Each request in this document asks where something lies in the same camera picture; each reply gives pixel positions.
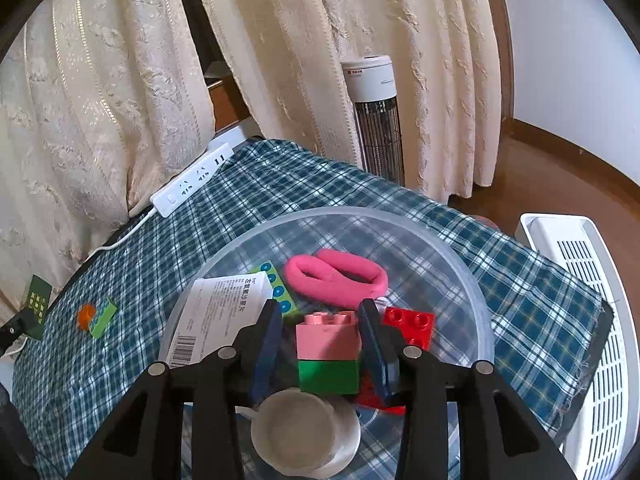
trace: white paper cup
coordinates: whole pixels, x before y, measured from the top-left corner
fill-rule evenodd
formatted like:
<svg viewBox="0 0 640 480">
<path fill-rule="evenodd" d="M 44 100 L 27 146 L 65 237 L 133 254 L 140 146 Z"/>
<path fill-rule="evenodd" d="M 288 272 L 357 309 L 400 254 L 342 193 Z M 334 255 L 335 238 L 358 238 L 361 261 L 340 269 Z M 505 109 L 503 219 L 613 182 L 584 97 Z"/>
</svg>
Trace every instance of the white paper cup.
<svg viewBox="0 0 640 480">
<path fill-rule="evenodd" d="M 298 388 L 268 397 L 251 424 L 258 455 L 285 476 L 324 479 L 344 469 L 360 445 L 360 423 L 342 397 Z"/>
</svg>

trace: white power strip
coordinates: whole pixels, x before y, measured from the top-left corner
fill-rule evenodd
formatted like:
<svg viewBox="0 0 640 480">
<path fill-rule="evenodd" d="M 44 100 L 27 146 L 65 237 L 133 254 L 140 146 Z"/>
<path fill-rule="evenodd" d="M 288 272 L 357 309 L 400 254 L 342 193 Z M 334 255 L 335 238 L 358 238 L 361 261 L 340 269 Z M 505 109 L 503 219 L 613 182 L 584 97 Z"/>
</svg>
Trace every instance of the white power strip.
<svg viewBox="0 0 640 480">
<path fill-rule="evenodd" d="M 212 152 L 206 152 L 180 175 L 153 193 L 151 203 L 164 218 L 167 218 L 211 180 L 220 165 L 233 154 L 234 150 L 226 143 Z"/>
</svg>

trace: white wall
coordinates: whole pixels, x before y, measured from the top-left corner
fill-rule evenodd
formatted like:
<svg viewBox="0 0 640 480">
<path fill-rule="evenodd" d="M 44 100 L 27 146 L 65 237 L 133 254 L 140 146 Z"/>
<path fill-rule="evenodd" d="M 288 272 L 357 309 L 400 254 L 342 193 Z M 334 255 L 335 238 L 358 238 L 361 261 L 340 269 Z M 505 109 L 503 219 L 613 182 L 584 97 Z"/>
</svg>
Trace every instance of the white wall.
<svg viewBox="0 0 640 480">
<path fill-rule="evenodd" d="M 640 184 L 640 54 L 602 0 L 506 0 L 514 116 Z"/>
</svg>

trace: green lego brick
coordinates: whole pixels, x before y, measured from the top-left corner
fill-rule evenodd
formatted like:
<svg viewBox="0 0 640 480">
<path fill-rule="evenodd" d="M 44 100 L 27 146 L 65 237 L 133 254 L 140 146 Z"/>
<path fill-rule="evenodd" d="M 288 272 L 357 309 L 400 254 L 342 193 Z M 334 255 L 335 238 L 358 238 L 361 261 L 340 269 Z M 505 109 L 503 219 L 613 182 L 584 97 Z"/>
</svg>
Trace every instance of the green lego brick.
<svg viewBox="0 0 640 480">
<path fill-rule="evenodd" d="M 357 394 L 357 361 L 298 361 L 300 389 L 318 395 Z"/>
<path fill-rule="evenodd" d="M 113 301 L 111 301 L 110 298 L 104 298 L 100 302 L 94 318 L 91 320 L 91 325 L 89 326 L 91 335 L 98 339 L 117 311 L 118 308 Z"/>
<path fill-rule="evenodd" d="M 293 301 L 293 298 L 289 294 L 287 287 L 280 278 L 280 275 L 278 274 L 276 267 L 273 265 L 273 262 L 271 260 L 268 260 L 260 266 L 254 267 L 249 272 L 259 272 L 261 270 L 264 270 L 264 272 L 267 273 L 267 277 L 269 278 L 269 282 L 271 283 L 271 287 L 273 288 L 273 299 L 280 303 L 282 317 L 301 317 L 302 313 L 298 310 L 296 302 Z"/>
</svg>

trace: cream curtain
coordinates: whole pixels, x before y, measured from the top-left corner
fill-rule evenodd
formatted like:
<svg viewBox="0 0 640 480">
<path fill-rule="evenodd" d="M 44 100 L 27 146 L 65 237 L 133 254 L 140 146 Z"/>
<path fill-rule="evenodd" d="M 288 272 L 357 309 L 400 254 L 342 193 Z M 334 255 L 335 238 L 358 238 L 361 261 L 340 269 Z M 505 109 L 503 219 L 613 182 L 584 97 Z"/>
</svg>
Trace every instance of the cream curtain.
<svg viewBox="0 0 640 480">
<path fill-rule="evenodd" d="M 0 324 L 206 148 L 180 0 L 45 0 L 0 65 Z"/>
<path fill-rule="evenodd" d="M 488 0 L 203 0 L 268 137 L 354 164 L 360 150 L 340 60 L 389 54 L 406 185 L 446 202 L 491 184 L 500 67 Z"/>
</svg>

